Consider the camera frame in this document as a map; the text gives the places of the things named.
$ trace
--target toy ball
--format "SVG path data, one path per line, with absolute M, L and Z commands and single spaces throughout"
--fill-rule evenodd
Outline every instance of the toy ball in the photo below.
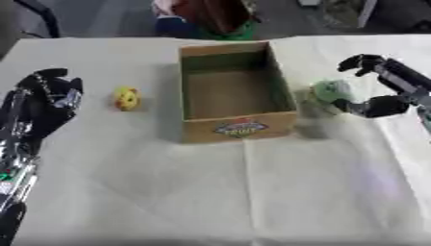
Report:
M 114 92 L 114 103 L 121 111 L 131 111 L 140 104 L 138 90 L 128 86 L 118 87 Z

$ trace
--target white table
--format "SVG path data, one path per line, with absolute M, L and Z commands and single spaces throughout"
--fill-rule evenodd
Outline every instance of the white table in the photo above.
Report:
M 14 47 L 0 63 L 3 94 L 47 67 L 69 68 L 86 91 L 79 115 L 45 142 L 41 180 L 16 245 L 428 239 L 431 146 L 413 113 L 366 120 L 313 118 L 303 109 L 298 132 L 287 137 L 178 143 L 177 48 L 199 43 L 64 38 Z M 345 78 L 360 97 L 386 93 L 373 76 L 360 81 L 336 71 L 358 53 L 431 72 L 429 36 L 294 37 L 273 45 L 294 90 Z M 145 109 L 110 107 L 120 85 L 137 87 Z

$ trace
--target cardboard box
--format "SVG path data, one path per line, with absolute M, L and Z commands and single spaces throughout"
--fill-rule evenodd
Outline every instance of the cardboard box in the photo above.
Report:
M 267 42 L 181 51 L 183 140 L 287 135 L 296 104 Z

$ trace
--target ball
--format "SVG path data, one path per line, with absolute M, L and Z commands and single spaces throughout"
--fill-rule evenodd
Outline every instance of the ball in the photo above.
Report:
M 140 105 L 140 95 L 137 89 L 121 86 L 115 89 L 114 104 L 121 111 L 132 111 Z

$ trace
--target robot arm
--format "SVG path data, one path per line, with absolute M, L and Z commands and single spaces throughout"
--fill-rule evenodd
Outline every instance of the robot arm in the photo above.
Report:
M 67 70 L 35 72 L 8 93 L 0 109 L 0 245 L 10 245 L 25 215 L 25 200 L 38 180 L 42 141 L 75 116 L 81 79 Z
M 378 81 L 396 92 L 393 96 L 374 97 L 363 104 L 339 99 L 333 104 L 342 111 L 365 117 L 381 117 L 404 113 L 410 106 L 418 107 L 418 115 L 431 133 L 431 80 L 405 64 L 375 55 L 358 55 L 342 61 L 339 71 L 358 68 L 356 76 L 370 72 L 378 74 Z

